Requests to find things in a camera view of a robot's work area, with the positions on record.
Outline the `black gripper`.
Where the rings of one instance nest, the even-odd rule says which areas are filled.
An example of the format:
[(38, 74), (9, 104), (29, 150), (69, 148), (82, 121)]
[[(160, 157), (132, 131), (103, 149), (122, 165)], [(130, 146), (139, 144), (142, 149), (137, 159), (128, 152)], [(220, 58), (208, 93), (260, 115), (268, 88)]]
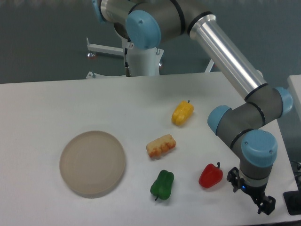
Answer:
[(249, 195), (253, 202), (258, 207), (258, 214), (265, 213), (270, 215), (276, 205), (276, 199), (272, 196), (266, 196), (265, 189), (267, 186), (267, 180), (245, 180), (240, 178), (239, 170), (237, 167), (233, 167), (227, 174), (227, 181), (231, 183), (233, 192), (241, 190), (245, 194)]

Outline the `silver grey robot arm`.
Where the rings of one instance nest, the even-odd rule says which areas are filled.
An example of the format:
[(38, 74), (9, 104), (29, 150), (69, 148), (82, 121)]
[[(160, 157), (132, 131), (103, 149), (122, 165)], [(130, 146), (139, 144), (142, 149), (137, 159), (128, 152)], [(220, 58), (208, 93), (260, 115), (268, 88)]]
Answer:
[(239, 158), (228, 172), (234, 191), (249, 195), (259, 213), (270, 214), (276, 205), (265, 188), (277, 156), (275, 137), (262, 130), (293, 106), (288, 90), (272, 88), (218, 26), (216, 16), (197, 0), (94, 0), (99, 22), (114, 24), (123, 39), (126, 76), (154, 76), (154, 56), (160, 43), (188, 34), (197, 41), (225, 75), (245, 103), (236, 109), (225, 105), (209, 114), (207, 123)]

